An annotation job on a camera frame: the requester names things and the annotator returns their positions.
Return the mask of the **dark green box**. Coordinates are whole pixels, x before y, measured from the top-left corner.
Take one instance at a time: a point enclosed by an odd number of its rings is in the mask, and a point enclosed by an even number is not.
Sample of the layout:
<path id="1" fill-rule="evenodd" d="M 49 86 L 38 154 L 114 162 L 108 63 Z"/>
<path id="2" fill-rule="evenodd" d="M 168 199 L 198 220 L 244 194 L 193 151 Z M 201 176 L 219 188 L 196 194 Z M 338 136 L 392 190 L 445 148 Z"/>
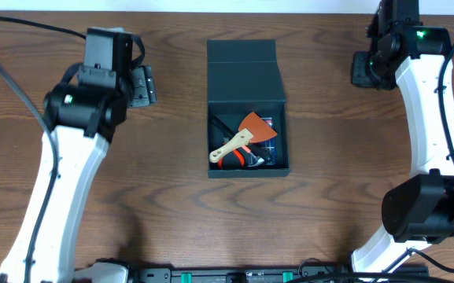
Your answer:
<path id="1" fill-rule="evenodd" d="M 248 114 L 271 117 L 277 150 L 275 165 L 220 170 L 210 163 L 209 178 L 286 177 L 290 173 L 286 133 L 286 95 L 273 39 L 209 40 L 208 67 L 208 151 L 224 143 L 222 132 L 209 122 L 218 117 L 237 134 Z"/>

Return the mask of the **red-handled pliers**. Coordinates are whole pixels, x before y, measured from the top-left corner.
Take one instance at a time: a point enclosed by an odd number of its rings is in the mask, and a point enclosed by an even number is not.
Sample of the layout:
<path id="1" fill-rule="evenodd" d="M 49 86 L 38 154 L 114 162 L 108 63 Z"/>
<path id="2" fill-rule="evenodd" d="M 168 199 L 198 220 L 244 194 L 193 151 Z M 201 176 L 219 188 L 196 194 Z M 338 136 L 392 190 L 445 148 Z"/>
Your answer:
<path id="1" fill-rule="evenodd" d="M 237 149 L 228 153 L 218 163 L 218 168 L 220 170 L 236 170 L 243 169 L 244 167 L 245 158 Z"/>

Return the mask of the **precision screwdriver set case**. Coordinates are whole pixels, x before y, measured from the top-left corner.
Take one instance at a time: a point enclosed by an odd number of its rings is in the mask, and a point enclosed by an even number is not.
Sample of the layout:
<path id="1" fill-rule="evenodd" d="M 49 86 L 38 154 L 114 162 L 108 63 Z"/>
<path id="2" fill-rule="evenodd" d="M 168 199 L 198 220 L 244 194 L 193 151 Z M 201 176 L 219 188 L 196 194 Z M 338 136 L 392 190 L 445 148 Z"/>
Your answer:
<path id="1" fill-rule="evenodd" d="M 273 119 L 271 117 L 264 117 L 263 121 L 271 128 L 274 128 Z M 265 165 L 273 166 L 277 160 L 277 150 L 275 148 L 275 139 L 271 138 L 260 143 L 261 147 L 269 153 L 269 158 L 265 161 Z"/>

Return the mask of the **orange scraper wooden handle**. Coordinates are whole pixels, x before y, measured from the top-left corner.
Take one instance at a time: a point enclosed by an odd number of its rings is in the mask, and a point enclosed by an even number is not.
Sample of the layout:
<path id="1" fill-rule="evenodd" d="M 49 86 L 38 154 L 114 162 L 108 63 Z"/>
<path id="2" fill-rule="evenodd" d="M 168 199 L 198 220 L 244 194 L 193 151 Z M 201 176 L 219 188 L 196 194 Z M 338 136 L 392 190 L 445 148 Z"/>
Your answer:
<path id="1" fill-rule="evenodd" d="M 277 133 L 265 123 L 255 112 L 248 114 L 241 122 L 238 133 L 229 142 L 210 152 L 209 161 L 219 163 L 228 153 L 247 146 L 248 144 L 259 143 L 274 138 Z"/>

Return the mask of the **small black-handled claw hammer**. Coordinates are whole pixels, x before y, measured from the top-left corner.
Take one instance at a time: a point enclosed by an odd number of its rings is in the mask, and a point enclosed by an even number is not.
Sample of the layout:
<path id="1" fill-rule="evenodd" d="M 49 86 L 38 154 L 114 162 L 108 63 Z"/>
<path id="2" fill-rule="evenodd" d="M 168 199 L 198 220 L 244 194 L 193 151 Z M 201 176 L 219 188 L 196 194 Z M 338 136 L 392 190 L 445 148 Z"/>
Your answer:
<path id="1" fill-rule="evenodd" d="M 209 122 L 222 132 L 224 143 L 228 143 L 234 137 L 235 132 L 233 132 L 233 130 L 229 128 L 224 122 L 222 122 L 218 117 L 211 117 L 209 119 Z M 269 158 L 269 153 L 257 145 L 245 145 L 241 147 L 241 150 L 251 158 L 251 160 L 248 161 L 244 157 L 245 167 L 258 167 L 265 163 L 265 161 Z"/>

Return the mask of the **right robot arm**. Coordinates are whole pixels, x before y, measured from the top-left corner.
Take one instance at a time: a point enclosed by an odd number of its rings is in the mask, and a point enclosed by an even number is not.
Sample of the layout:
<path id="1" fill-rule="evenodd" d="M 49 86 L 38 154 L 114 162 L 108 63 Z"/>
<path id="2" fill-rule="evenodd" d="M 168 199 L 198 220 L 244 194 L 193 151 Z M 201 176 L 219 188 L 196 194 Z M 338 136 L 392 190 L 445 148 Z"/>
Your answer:
<path id="1" fill-rule="evenodd" d="M 382 225 L 351 254 L 352 271 L 375 282 L 454 237 L 454 39 L 422 23 L 418 0 L 381 0 L 367 37 L 352 84 L 401 92 L 412 157 L 409 179 L 382 200 Z"/>

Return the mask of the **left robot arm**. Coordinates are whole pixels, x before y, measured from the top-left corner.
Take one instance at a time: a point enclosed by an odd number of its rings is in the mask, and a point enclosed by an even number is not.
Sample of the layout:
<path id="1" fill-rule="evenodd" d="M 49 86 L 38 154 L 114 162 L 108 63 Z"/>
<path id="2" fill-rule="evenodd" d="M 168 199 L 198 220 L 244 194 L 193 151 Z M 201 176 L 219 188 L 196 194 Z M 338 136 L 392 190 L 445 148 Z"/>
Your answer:
<path id="1" fill-rule="evenodd" d="M 79 226 L 94 176 L 129 108 L 156 102 L 139 36 L 90 28 L 84 59 L 45 96 L 39 173 L 24 221 L 0 266 L 0 282 L 135 282 L 138 271 L 115 259 L 76 269 Z"/>

